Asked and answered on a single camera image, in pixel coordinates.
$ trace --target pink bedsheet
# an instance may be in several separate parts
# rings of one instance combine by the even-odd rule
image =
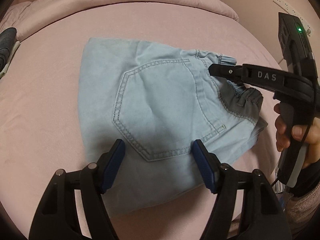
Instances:
[[[0,200],[27,236],[39,200],[55,170],[83,168],[77,117],[82,50],[90,37],[157,41],[235,57],[239,64],[278,68],[267,50],[239,23],[208,10],[181,5],[132,2],[84,10],[24,39],[0,80]],[[272,93],[262,91],[261,115],[269,126],[256,146],[233,166],[268,177],[275,148]],[[113,218],[120,239],[199,239],[215,196],[199,187],[168,203]],[[241,193],[234,212],[241,210]],[[85,235],[83,212],[79,219]]]
[[[12,6],[0,23],[0,32],[15,27],[18,41],[23,41],[48,24],[73,13],[101,5],[135,1],[196,7],[238,20],[235,11],[220,0],[37,0]]]

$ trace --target pink wall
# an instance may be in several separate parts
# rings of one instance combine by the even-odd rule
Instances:
[[[285,12],[273,0],[221,0],[231,6],[239,15],[240,23],[250,31],[271,53],[276,61],[280,61],[282,53],[278,41],[278,12]],[[318,62],[320,74],[320,19],[308,0],[286,0],[314,28],[309,38],[311,47]]]

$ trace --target wall outlet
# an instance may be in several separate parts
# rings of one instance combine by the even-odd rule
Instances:
[[[302,22],[302,25],[304,29],[307,32],[307,35],[311,37],[313,35],[314,29],[311,27],[311,25],[307,22],[307,20],[301,16],[300,13],[297,12],[295,8],[293,8],[289,3],[287,3],[285,0],[273,0],[274,3],[279,5],[283,10],[285,10],[288,14],[297,16],[300,18],[300,21]]]

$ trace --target blue gripper pad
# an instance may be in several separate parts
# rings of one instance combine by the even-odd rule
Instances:
[[[102,183],[100,185],[100,191],[102,194],[104,194],[108,189],[112,187],[112,184],[116,178],[116,175],[124,158],[124,154],[125,144],[121,139],[116,140],[108,153],[104,153],[105,158],[110,158],[110,160],[105,166],[102,173]]]
[[[215,175],[206,157],[204,156],[204,153],[199,143],[202,144],[201,140],[195,140],[192,144],[191,151],[193,153],[194,159],[196,160],[197,166],[199,168],[199,171],[201,173],[205,186],[211,191],[211,193],[215,194],[216,193]]]

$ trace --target screw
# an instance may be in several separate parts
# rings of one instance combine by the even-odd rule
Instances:
[[[230,166],[228,164],[226,164],[226,163],[222,163],[220,165],[220,168],[222,168],[222,169],[224,169],[226,171],[226,170],[228,170],[230,168]]]
[[[88,164],[88,168],[90,169],[90,170],[93,170],[93,169],[95,169],[97,167],[97,164],[96,163],[89,163]]]
[[[61,176],[63,173],[64,173],[64,170],[63,170],[63,169],[58,169],[58,170],[56,171],[56,175],[58,175],[58,176]]]
[[[256,175],[258,175],[258,176],[261,176],[261,175],[262,175],[262,174],[261,174],[261,171],[258,170],[258,169],[255,169],[253,172],[254,172]]]

